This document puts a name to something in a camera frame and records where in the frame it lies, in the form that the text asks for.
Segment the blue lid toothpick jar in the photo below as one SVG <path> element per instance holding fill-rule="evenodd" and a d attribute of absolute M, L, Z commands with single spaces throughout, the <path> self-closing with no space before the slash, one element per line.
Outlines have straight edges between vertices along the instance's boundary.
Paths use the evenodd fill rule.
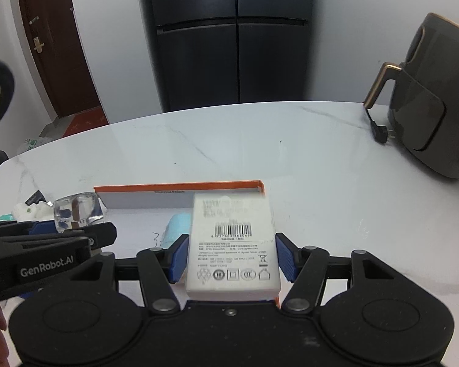
<path fill-rule="evenodd" d="M 190 213 L 179 213 L 173 215 L 162 235 L 160 246 L 162 249 L 168 249 L 175 243 L 181 235 L 188 235 L 191 232 Z"/>

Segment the white mosquito plug with black tab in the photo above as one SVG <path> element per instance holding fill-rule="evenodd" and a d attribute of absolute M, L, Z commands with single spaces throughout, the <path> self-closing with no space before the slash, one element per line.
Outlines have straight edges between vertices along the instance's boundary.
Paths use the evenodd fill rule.
<path fill-rule="evenodd" d="M 36 191 L 24 203 L 14 206 L 11 212 L 15 221 L 52 221 L 53 203 L 46 201 L 41 191 Z"/>

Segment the white power adapter box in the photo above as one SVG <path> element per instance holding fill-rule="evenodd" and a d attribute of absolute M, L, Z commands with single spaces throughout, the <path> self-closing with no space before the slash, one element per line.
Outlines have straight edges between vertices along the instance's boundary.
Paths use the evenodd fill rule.
<path fill-rule="evenodd" d="M 261 193 L 197 193 L 185 290 L 192 301 L 275 301 L 281 290 L 274 222 Z"/>

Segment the clear liquid refill bottle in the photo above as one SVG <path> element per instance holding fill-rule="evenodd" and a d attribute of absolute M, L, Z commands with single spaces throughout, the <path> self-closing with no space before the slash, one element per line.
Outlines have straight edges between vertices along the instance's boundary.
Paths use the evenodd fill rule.
<path fill-rule="evenodd" d="M 53 203 L 57 231 L 80 229 L 103 219 L 103 210 L 95 192 L 69 195 Z"/>

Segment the teal bandage box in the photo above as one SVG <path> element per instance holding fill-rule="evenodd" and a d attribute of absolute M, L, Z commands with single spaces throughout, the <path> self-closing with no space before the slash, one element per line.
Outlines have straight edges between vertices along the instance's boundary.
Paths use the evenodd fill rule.
<path fill-rule="evenodd" d="M 9 221 L 15 221 L 15 218 L 12 214 L 6 214 L 6 215 L 1 215 L 0 216 L 0 222 L 9 222 Z"/>

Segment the orange rimmed white box lid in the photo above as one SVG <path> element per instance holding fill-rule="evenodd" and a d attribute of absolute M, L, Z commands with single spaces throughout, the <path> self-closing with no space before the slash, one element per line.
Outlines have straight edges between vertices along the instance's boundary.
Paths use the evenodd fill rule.
<path fill-rule="evenodd" d="M 117 228 L 110 251 L 120 258 L 135 256 L 142 249 L 160 246 L 170 218 L 179 213 L 192 216 L 197 193 L 250 192 L 265 195 L 262 181 L 217 181 L 95 187 L 106 221 Z M 185 290 L 186 268 L 173 290 L 181 303 L 191 301 Z"/>

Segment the white green plastic bag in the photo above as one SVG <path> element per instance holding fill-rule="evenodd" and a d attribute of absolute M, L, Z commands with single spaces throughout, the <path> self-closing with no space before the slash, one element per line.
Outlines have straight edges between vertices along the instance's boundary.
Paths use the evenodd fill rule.
<path fill-rule="evenodd" d="M 28 152 L 29 150 L 51 143 L 52 141 L 54 140 L 48 137 L 28 138 L 18 147 L 16 154 L 20 155 L 21 153 Z"/>

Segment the red door mat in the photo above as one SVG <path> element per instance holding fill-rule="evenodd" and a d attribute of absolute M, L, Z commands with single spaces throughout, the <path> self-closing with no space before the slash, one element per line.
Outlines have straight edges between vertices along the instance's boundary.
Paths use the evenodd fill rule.
<path fill-rule="evenodd" d="M 105 125 L 108 125 L 108 121 L 101 107 L 85 110 L 83 112 L 77 113 L 73 117 L 72 121 L 64 132 L 63 138 Z"/>

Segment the black air fryer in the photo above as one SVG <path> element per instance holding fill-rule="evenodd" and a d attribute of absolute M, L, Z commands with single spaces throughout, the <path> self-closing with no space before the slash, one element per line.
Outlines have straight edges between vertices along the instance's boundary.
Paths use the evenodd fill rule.
<path fill-rule="evenodd" d="M 459 24 L 428 13 L 401 64 L 381 66 L 363 103 L 370 110 L 394 81 L 388 119 L 395 136 L 439 175 L 459 178 Z"/>

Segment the dark four door refrigerator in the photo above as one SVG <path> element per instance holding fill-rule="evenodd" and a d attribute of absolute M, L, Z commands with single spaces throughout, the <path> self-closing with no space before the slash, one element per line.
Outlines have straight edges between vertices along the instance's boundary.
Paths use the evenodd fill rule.
<path fill-rule="evenodd" d="M 162 109 L 302 100 L 313 0 L 141 0 Z"/>

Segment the dark brown wooden door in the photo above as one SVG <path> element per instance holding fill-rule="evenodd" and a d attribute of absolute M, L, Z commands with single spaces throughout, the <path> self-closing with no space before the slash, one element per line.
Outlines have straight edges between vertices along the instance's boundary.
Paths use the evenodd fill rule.
<path fill-rule="evenodd" d="M 59 117 L 100 106 L 74 19 L 73 0 L 19 0 L 29 48 L 46 93 Z M 29 20 L 39 16 L 44 50 L 34 51 Z"/>

